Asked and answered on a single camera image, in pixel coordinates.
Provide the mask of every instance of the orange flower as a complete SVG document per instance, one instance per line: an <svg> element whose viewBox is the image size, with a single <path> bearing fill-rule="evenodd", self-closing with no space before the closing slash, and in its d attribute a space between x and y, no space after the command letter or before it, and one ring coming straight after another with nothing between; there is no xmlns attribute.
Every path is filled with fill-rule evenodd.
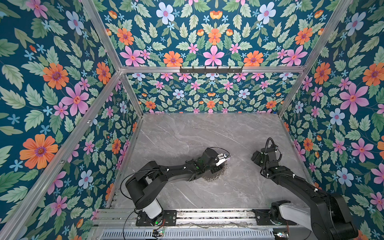
<svg viewBox="0 0 384 240"><path fill-rule="evenodd" d="M100 82L103 82L103 84L109 82L111 73L109 72L109 67L104 62L97 64L96 73L99 75Z"/></svg>
<svg viewBox="0 0 384 240"><path fill-rule="evenodd" d="M111 18L113 18L113 19L116 19L116 18L118 18L118 14L116 13L116 12L114 12L114 11L109 11L108 12L109 13L109 15L111 16Z"/></svg>
<svg viewBox="0 0 384 240"><path fill-rule="evenodd" d="M42 169L47 166L47 161L51 162L55 152L58 150L57 144L54 144L55 139L48 136L45 139L44 134L36 134L35 140L28 138L24 143L24 149L20 151L20 159L27 160L24 165L32 169L37 164L37 169Z"/></svg>
<svg viewBox="0 0 384 240"><path fill-rule="evenodd" d="M288 125L288 123L284 122L284 126L287 129L287 131L289 132L289 125Z"/></svg>
<svg viewBox="0 0 384 240"><path fill-rule="evenodd" d="M222 11L211 11L209 13L209 15L211 16L212 19L220 19L223 16L223 12Z"/></svg>
<svg viewBox="0 0 384 240"><path fill-rule="evenodd" d="M310 37L312 37L312 28L304 28L302 31L300 31L295 40L297 45L303 45L304 43L308 42L310 40Z"/></svg>
<svg viewBox="0 0 384 240"><path fill-rule="evenodd" d="M228 28L227 31L225 32L225 34L227 36L232 36L233 35L233 30Z"/></svg>
<svg viewBox="0 0 384 240"><path fill-rule="evenodd" d="M307 150L308 152L311 151L313 149L313 142L312 142L312 140L309 139L309 138L306 138L304 140L303 146L304 146L305 150Z"/></svg>
<svg viewBox="0 0 384 240"><path fill-rule="evenodd" d="M45 73L43 75L44 81L48 82L48 86L51 88L56 87L57 90L60 90L67 86L66 83L70 81L67 77L67 70L63 69L63 66L60 64L50 63L49 68L45 67L43 72Z"/></svg>
<svg viewBox="0 0 384 240"><path fill-rule="evenodd" d="M200 29L197 31L197 35L203 36L204 35L204 30Z"/></svg>
<svg viewBox="0 0 384 240"><path fill-rule="evenodd" d="M331 74L330 66L329 63L322 63L317 67L316 72L314 73L316 83L321 85L329 79L328 74Z"/></svg>
<svg viewBox="0 0 384 240"><path fill-rule="evenodd" d="M112 152L114 154L119 153L120 147L121 147L121 141L120 141L120 139L117 138L117 139L115 139L115 141L112 144Z"/></svg>
<svg viewBox="0 0 384 240"><path fill-rule="evenodd" d="M244 58L244 66L246 67L255 67L260 66L260 63L264 61L264 58L262 58L264 55L262 53L259 53L259 51L254 51L252 53L248 53L247 57Z"/></svg>
<svg viewBox="0 0 384 240"><path fill-rule="evenodd" d="M219 33L217 28L212 29L212 31L208 34L208 41L212 43L212 45L216 45L220 42L221 33Z"/></svg>
<svg viewBox="0 0 384 240"><path fill-rule="evenodd" d="M181 67L181 63L183 59L180 58L179 53L175 53L174 51L169 51L164 55L164 63L167 64L167 67Z"/></svg>
<svg viewBox="0 0 384 240"><path fill-rule="evenodd" d="M83 219L83 218L80 219L80 220L77 222L76 227L77 227L77 228L80 228L80 227L83 225L83 222L84 222L84 219Z"/></svg>
<svg viewBox="0 0 384 240"><path fill-rule="evenodd" d="M380 152L380 156L384 159L384 142L378 142L377 143L377 148L379 149L379 150L382 150L382 152Z"/></svg>
<svg viewBox="0 0 384 240"><path fill-rule="evenodd" d="M118 35L119 41L124 43L127 46L132 45L133 42L135 41L131 31L127 31L126 28L123 28L123 29L119 28L117 35Z"/></svg>
<svg viewBox="0 0 384 240"><path fill-rule="evenodd" d="M384 63L372 64L369 66L369 69L366 69L364 72L364 77L362 78L363 82L367 82L366 85L377 86L380 84L380 81L384 81Z"/></svg>
<svg viewBox="0 0 384 240"><path fill-rule="evenodd" d="M359 230L359 236L353 240L368 240L368 237Z"/></svg>
<svg viewBox="0 0 384 240"><path fill-rule="evenodd" d="M214 108L215 107L215 102L214 101L209 101L207 103L207 107L210 108L210 109Z"/></svg>
<svg viewBox="0 0 384 240"><path fill-rule="evenodd" d="M323 10L319 10L319 11L317 11L315 14L314 14L314 18L319 18L319 17L321 17L322 15L323 15Z"/></svg>
<svg viewBox="0 0 384 240"><path fill-rule="evenodd" d="M270 102L268 102L268 103L266 104L266 107L267 107L267 108L274 108L274 107L276 107L276 105L277 105L277 102L274 101L274 100L272 100L272 101L270 101Z"/></svg>
<svg viewBox="0 0 384 240"><path fill-rule="evenodd" d="M149 108L149 109L155 109L155 108L156 108L156 104L153 103L152 101L147 101L147 102L145 103L145 106L146 106L147 108Z"/></svg>
<svg viewBox="0 0 384 240"><path fill-rule="evenodd" d="M113 189L113 183L111 183L111 184L109 185L108 189L107 189L107 192L106 192L107 195L105 195L105 201L108 201L108 199L109 199L109 195L111 194L112 189Z"/></svg>
<svg viewBox="0 0 384 240"><path fill-rule="evenodd" d="M137 127L137 122L135 122L135 123L133 124L133 127L132 127L132 132L135 132L135 130L136 130L136 127Z"/></svg>

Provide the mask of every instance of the green leaf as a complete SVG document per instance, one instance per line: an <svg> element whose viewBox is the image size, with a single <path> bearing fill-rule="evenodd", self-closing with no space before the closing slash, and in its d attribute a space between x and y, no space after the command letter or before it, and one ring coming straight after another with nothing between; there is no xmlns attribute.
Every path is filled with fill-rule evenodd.
<svg viewBox="0 0 384 240"><path fill-rule="evenodd" d="M14 84L19 90L22 89L24 79L23 75L20 73L20 70L17 67L12 65L3 65L2 73L5 75L5 78L9 80L11 84Z"/></svg>

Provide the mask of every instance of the pink flower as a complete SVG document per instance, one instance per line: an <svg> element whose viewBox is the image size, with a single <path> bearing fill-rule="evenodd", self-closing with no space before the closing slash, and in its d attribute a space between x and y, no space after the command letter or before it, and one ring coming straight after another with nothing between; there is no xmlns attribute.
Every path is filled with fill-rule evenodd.
<svg viewBox="0 0 384 240"><path fill-rule="evenodd" d="M342 154L343 153L343 150L345 151L346 148L343 146L344 145L344 142L343 141L339 141L336 139L336 143L333 143L332 146L335 147L334 151L337 152L339 151L339 154Z"/></svg>
<svg viewBox="0 0 384 240"><path fill-rule="evenodd" d="M79 85L81 86L81 90L86 90L88 91L88 88L91 86L89 83L88 83L88 79L85 79L84 78L81 78L81 81L79 81Z"/></svg>
<svg viewBox="0 0 384 240"><path fill-rule="evenodd" d="M299 153L299 155L300 155L300 157L301 157L301 160L302 160L303 162L305 162L305 161L306 161L305 156L304 156L304 154L305 154L305 149L301 149L300 144L297 144L297 145L296 145L296 148L297 148L297 152Z"/></svg>
<svg viewBox="0 0 384 240"><path fill-rule="evenodd" d="M55 190L55 185L56 187L63 187L63 181L61 181L60 179L62 179L65 175L67 174L66 171L62 171L59 173L59 175L57 175L56 179L53 181L52 185L48 188L48 195L51 195L53 193L53 191Z"/></svg>
<svg viewBox="0 0 384 240"><path fill-rule="evenodd" d="M70 87L66 87L65 90L70 97L63 97L61 101L67 106L72 105L70 109L71 116L76 115L77 108L80 113L84 114L88 110L88 104L84 101L88 99L89 94L81 93L81 87L78 83L74 86L74 91Z"/></svg>
<svg viewBox="0 0 384 240"><path fill-rule="evenodd" d="M62 102L59 102L59 106L55 105L53 108L56 109L55 116L60 115L60 118L63 119L64 115L68 115L68 112L66 111L68 109L68 106L63 106Z"/></svg>
<svg viewBox="0 0 384 240"><path fill-rule="evenodd" d="M83 151L87 151L87 155L88 155L89 152L93 152L94 146L95 146L95 144L93 144L92 141L85 142L85 148L83 149Z"/></svg>
<svg viewBox="0 0 384 240"><path fill-rule="evenodd" d="M142 58L139 58L139 56L140 56L140 51L139 50L134 50L133 53L132 53L131 48L128 47L128 46L125 46L125 51L126 51L126 53L125 52L121 52L120 55L122 57L124 57L124 58L127 58L127 60L125 60L125 64L127 66L130 66L133 63L133 65L135 67L138 67L139 63L140 64L145 63L145 61Z"/></svg>
<svg viewBox="0 0 384 240"><path fill-rule="evenodd" d="M159 88L160 90L163 89L164 87L163 82L159 82L159 81L157 81L155 85L156 85L156 88Z"/></svg>
<svg viewBox="0 0 384 240"><path fill-rule="evenodd" d="M316 106L313 107L313 109L311 109L311 111L312 111L311 115L314 117L317 117L319 115L319 109L320 108L317 108Z"/></svg>
<svg viewBox="0 0 384 240"><path fill-rule="evenodd" d="M48 11L48 8L43 4L40 5L40 3L40 0L29 0L25 5L33 10L33 13L37 18L41 15L43 18L48 19L47 14L45 14L45 12Z"/></svg>
<svg viewBox="0 0 384 240"><path fill-rule="evenodd" d="M207 58L205 61L204 65L209 65L212 63L212 66L216 63L216 65L221 65L221 60L219 58L222 58L224 56L223 52L217 52L217 46L213 45L211 47L211 53L209 52L204 52L203 53L204 57Z"/></svg>
<svg viewBox="0 0 384 240"><path fill-rule="evenodd" d="M292 49L288 50L288 57L284 58L281 62L282 63L288 63L287 66L300 65L301 60L300 58L305 57L308 53L307 52L301 52L303 50L303 46L300 45L296 51L293 51Z"/></svg>
<svg viewBox="0 0 384 240"><path fill-rule="evenodd" d="M78 157L79 156L79 153L76 151L77 149L79 149L80 147L80 144L77 144L75 149L73 150L72 154L70 155L70 157L68 158L68 162L72 162L72 156L74 157Z"/></svg>
<svg viewBox="0 0 384 240"><path fill-rule="evenodd" d="M340 98L346 100L341 104L340 109L347 109L351 105L349 107L349 111L352 113L352 115L355 115L355 113L358 111L357 105L365 107L369 104L366 98L361 98L361 96L367 93L368 86L361 87L356 92L356 84L351 83L349 85L348 91L349 94L346 92L340 93Z"/></svg>
<svg viewBox="0 0 384 240"><path fill-rule="evenodd" d="M151 59L149 56L151 53L147 53L147 50L140 50L140 57L143 57L144 60Z"/></svg>
<svg viewBox="0 0 384 240"><path fill-rule="evenodd" d="M236 73L234 76L233 76L233 79L237 79L237 82L240 82L241 80L245 80L248 73Z"/></svg>
<svg viewBox="0 0 384 240"><path fill-rule="evenodd" d="M193 90L196 90L196 89L200 89L200 86L201 84L198 84L197 81L195 81L195 83L191 83L191 89Z"/></svg>
<svg viewBox="0 0 384 240"><path fill-rule="evenodd" d="M268 85L269 85L269 82L268 81L264 81L264 82L261 82L260 87L263 89L263 88L267 88Z"/></svg>
<svg viewBox="0 0 384 240"><path fill-rule="evenodd" d="M312 77L305 77L305 80L303 81L303 90L305 89L306 92L308 92L309 88L312 87Z"/></svg>
<svg viewBox="0 0 384 240"><path fill-rule="evenodd" d="M316 166L313 163L310 163L310 170L311 170L311 172L314 172L315 169L316 169Z"/></svg>
<svg viewBox="0 0 384 240"><path fill-rule="evenodd" d="M384 207L384 200L382 199L382 195L380 192L377 192L376 195L371 193L371 197L373 199L371 199L371 203L373 205L376 205L377 209L379 211L383 210L383 207Z"/></svg>
<svg viewBox="0 0 384 240"><path fill-rule="evenodd" d="M188 82L188 79L191 79L192 76L189 75L189 73L177 73L179 75L179 81Z"/></svg>
<svg viewBox="0 0 384 240"><path fill-rule="evenodd" d="M373 159L373 154L368 152L369 150L373 149L373 144L368 143L367 145L364 145L364 139L359 139L359 145L357 143L353 142L351 143L351 146L356 149L352 151L353 156L359 155L360 162L365 162L365 157L369 159Z"/></svg>
<svg viewBox="0 0 384 240"><path fill-rule="evenodd" d="M57 213L58 216L61 215L61 210L67 208L67 204L65 203L65 201L67 201L67 197L63 197L63 199L61 199L61 196L58 196L57 202L51 203L51 217L55 215L55 213Z"/></svg>
<svg viewBox="0 0 384 240"><path fill-rule="evenodd" d="M351 83L352 82L349 81L349 77L346 77L345 79L342 78L341 79L341 83L339 84L339 87L341 87L340 90L341 91L344 90L344 89L348 90L348 85L350 85Z"/></svg>
<svg viewBox="0 0 384 240"><path fill-rule="evenodd" d="M109 108L106 108L106 109L107 109L107 116L111 118L113 116L113 109L111 108L111 106L109 106Z"/></svg>
<svg viewBox="0 0 384 240"><path fill-rule="evenodd" d="M191 45L188 47L188 49L189 49L189 53L196 53L196 51L199 50L197 48L197 44L193 45L193 43L191 43Z"/></svg>
<svg viewBox="0 0 384 240"><path fill-rule="evenodd" d="M162 75L160 76L161 79L166 79L166 81L168 82L169 79L173 79L173 76L172 76L172 73L161 73Z"/></svg>
<svg viewBox="0 0 384 240"><path fill-rule="evenodd" d="M229 51L232 51L232 54L234 54L234 53L238 53L239 49L240 49L240 46L238 43L236 43L231 45L231 48L229 49Z"/></svg>
<svg viewBox="0 0 384 240"><path fill-rule="evenodd" d="M277 58L283 59L285 56L287 56L287 52L288 50L284 50L283 48L280 52L277 53L278 54Z"/></svg>
<svg viewBox="0 0 384 240"><path fill-rule="evenodd" d="M314 92L311 93L311 96L313 96L312 101L320 102L320 97L324 96L324 93L321 92L322 89L323 87L314 88Z"/></svg>
<svg viewBox="0 0 384 240"><path fill-rule="evenodd" d="M232 85L233 85L233 83L230 83L230 82L228 81L227 83L224 84L224 89L229 90L229 89L233 88Z"/></svg>
<svg viewBox="0 0 384 240"><path fill-rule="evenodd" d="M264 78L264 73L252 73L253 76L251 77L252 79L255 78L256 81L259 81L260 78Z"/></svg>

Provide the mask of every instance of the metal bar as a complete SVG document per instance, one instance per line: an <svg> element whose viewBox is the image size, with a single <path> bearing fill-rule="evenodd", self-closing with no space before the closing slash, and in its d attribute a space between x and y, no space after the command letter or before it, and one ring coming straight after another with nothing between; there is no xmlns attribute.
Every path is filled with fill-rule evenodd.
<svg viewBox="0 0 384 240"><path fill-rule="evenodd" d="M129 160L131 159L133 150L135 148L135 144L137 142L137 138L139 137L139 132L140 132L140 128L141 128L142 122L143 122L143 119L139 118L139 120L137 122L136 130L133 133L132 138L131 138L131 145L129 146L128 152L125 154L125 156L124 156L124 158L122 160L122 165L120 167L119 174L116 177L116 180L115 180L115 183L114 183L114 188L111 190L111 193L109 194L111 197L109 197L109 199L107 201L107 205L105 206L106 209L111 207L111 203L112 203L112 200L114 198L115 193L120 191L120 189L116 189L116 188L120 187L120 183L123 180L124 170L127 168L127 164L129 162Z"/></svg>
<svg viewBox="0 0 384 240"><path fill-rule="evenodd" d="M115 51L115 48L111 42L111 39L107 35L107 30L104 27L104 23L101 20L101 17L95 7L95 4L92 0L82 0L81 1L97 34L99 35L101 44L103 45L104 49L106 50L109 58L111 59L112 65L114 66L116 71L119 71L122 67L120 58Z"/></svg>
<svg viewBox="0 0 384 240"><path fill-rule="evenodd" d="M296 79L296 82L291 87L291 90L289 91L287 97L284 100L283 105L281 106L278 114L279 116L282 116L291 103L293 97L295 96L296 92L299 90L301 84L303 83L305 77L307 77L308 73L310 72L313 64L316 62L317 58L319 57L321 51L327 44L329 38L331 37L331 34L339 24L341 18L343 17L345 11L351 4L351 0L340 0L338 5L336 6L335 11L332 13L331 17L329 18L328 23L325 25L324 31L322 35L320 36L319 40L317 41L316 45L312 49L307 61L304 65L304 71L298 76Z"/></svg>
<svg viewBox="0 0 384 240"><path fill-rule="evenodd" d="M230 67L182 67L181 69L190 70L190 73L200 73L202 70L207 70L212 73L215 70L228 70L232 71ZM304 72L303 66L260 66L260 67L243 67L241 68L243 73L302 73ZM178 67L122 67L123 73L179 73L180 68Z"/></svg>
<svg viewBox="0 0 384 240"><path fill-rule="evenodd" d="M31 190L29 190L28 194L24 197L24 200L16 212L3 226L2 230L0 231L0 239L16 239L19 231L23 228L23 226L25 226L26 222L29 220L29 217L33 214L36 207L41 202L42 197L46 194L49 186L56 179L56 176L63 168L64 163L72 154L73 149L83 137L85 131L89 127L90 121L95 118L96 114L105 103L105 100L109 96L110 92L116 86L119 78L120 73L115 73L107 85L100 92L99 96L84 114L79 124L75 127L59 151L56 153L52 161L48 164L43 173L37 179Z"/></svg>
<svg viewBox="0 0 384 240"><path fill-rule="evenodd" d="M137 115L141 118L143 116L143 111L140 107L139 100L137 99L136 94L133 91L133 87L129 83L129 80L126 74L123 74L121 78L121 82L124 88L127 90L128 98L131 100L133 108L135 109Z"/></svg>

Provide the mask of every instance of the black cable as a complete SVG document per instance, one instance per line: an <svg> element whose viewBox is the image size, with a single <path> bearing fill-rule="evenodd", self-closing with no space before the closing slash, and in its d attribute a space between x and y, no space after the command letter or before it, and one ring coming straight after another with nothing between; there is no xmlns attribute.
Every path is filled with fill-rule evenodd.
<svg viewBox="0 0 384 240"><path fill-rule="evenodd" d="M134 212L136 212L136 208L135 208L135 209L128 215L128 217L127 217L127 219L125 220L124 225L123 225L123 227L122 227L122 236L123 236L124 240L126 240L126 239L125 239L125 232L124 232L125 224L127 223L128 218L129 218L129 217L131 216L131 214L134 213Z"/></svg>

